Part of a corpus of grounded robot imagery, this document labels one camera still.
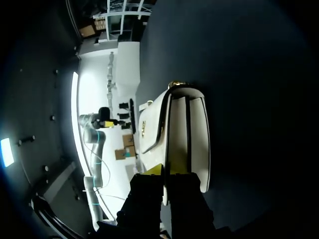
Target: metal frame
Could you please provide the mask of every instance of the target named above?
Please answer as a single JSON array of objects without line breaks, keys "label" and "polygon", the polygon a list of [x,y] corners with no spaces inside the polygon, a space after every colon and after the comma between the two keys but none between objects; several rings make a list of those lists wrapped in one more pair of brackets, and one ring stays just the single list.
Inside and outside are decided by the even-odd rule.
[{"label": "metal frame", "polygon": [[[137,3],[127,3],[127,0],[123,0],[123,7],[122,11],[116,11],[116,12],[110,12],[110,0],[107,0],[107,12],[106,13],[99,13],[93,16],[93,19],[99,19],[99,18],[104,18],[105,19],[105,29],[106,29],[106,38],[109,41],[110,40],[110,30],[109,30],[109,20],[108,17],[110,16],[122,16],[121,17],[121,30],[120,34],[123,34],[123,28],[124,28],[124,18],[126,15],[137,15],[138,19],[140,20],[142,16],[150,16],[152,12],[152,7],[150,4],[145,4],[144,5],[144,0],[141,0],[139,4]],[[126,8],[133,6],[138,6],[137,11],[126,11]]]}]

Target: gold hardware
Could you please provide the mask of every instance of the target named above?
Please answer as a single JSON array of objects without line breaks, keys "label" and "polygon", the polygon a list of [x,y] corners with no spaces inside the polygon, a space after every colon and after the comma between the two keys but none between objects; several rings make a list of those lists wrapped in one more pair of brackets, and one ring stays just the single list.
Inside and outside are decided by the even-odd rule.
[{"label": "gold hardware", "polygon": [[173,86],[179,86],[179,85],[187,85],[186,82],[180,82],[180,81],[172,81],[168,84],[168,89]]},{"label": "gold hardware", "polygon": [[143,121],[143,123],[142,123],[142,138],[144,138],[144,134],[145,134],[145,124],[146,124],[146,122]]}]

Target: bag flap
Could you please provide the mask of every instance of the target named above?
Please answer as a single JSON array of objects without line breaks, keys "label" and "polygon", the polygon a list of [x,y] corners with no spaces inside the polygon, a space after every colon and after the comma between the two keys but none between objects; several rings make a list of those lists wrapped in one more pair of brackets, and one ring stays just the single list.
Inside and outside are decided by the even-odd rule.
[{"label": "bag flap", "polygon": [[176,98],[188,96],[190,99],[203,98],[203,93],[191,85],[173,86],[164,91],[157,99],[142,111],[139,119],[140,150],[146,153],[158,143],[165,120],[170,96]]},{"label": "bag flap", "polygon": [[166,114],[167,91],[164,91],[149,107],[142,111],[139,120],[140,150],[146,153],[160,138],[162,121]]}]

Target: black object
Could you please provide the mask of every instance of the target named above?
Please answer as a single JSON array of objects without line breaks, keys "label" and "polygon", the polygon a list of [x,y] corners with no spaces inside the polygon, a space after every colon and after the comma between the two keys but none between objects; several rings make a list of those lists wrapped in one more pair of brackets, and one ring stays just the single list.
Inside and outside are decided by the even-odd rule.
[{"label": "black object", "polygon": [[132,99],[130,99],[130,111],[131,111],[132,131],[134,134],[136,132],[136,127],[135,127],[135,115],[134,115],[134,102]]},{"label": "black object", "polygon": [[130,117],[130,114],[118,114],[118,116],[120,117],[120,120],[125,120]]},{"label": "black object", "polygon": [[108,121],[108,120],[110,120],[110,115],[111,115],[110,108],[101,107],[99,109],[99,120],[100,121]]},{"label": "black object", "polygon": [[34,135],[32,135],[30,137],[27,137],[27,138],[19,139],[18,146],[21,146],[22,143],[33,142],[33,141],[35,141],[35,136]]},{"label": "black object", "polygon": [[121,103],[121,104],[119,104],[119,108],[128,110],[129,109],[129,103]]},{"label": "black object", "polygon": [[124,125],[121,125],[121,129],[129,129],[129,128],[131,128],[131,123],[130,122],[126,123]]},{"label": "black object", "polygon": [[[90,238],[157,239],[160,234],[160,206],[164,177],[136,174],[131,180],[131,191],[117,213],[117,226],[98,222],[100,228]],[[213,212],[209,209],[195,173],[170,175],[167,189],[170,195],[172,238],[228,238],[229,228],[216,230]]]}]

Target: cardboard box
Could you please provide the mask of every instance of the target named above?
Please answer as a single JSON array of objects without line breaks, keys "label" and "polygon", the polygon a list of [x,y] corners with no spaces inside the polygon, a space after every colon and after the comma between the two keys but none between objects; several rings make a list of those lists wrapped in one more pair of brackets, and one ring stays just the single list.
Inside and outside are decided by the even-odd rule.
[{"label": "cardboard box", "polygon": [[125,149],[115,150],[115,158],[116,158],[116,160],[125,159],[126,158],[125,156],[126,156],[126,150]]},{"label": "cardboard box", "polygon": [[124,147],[134,146],[134,139],[132,134],[123,135]]},{"label": "cardboard box", "polygon": [[95,28],[97,30],[104,30],[106,29],[105,20],[95,20],[94,21]]},{"label": "cardboard box", "polygon": [[92,36],[95,34],[95,31],[93,29],[93,26],[89,25],[89,26],[86,26],[84,28],[81,28],[80,29],[80,33],[83,37],[88,37],[88,36]]},{"label": "cardboard box", "polygon": [[129,146],[125,148],[126,150],[126,158],[128,157],[135,157],[136,153],[135,153],[135,147],[134,146]]}]

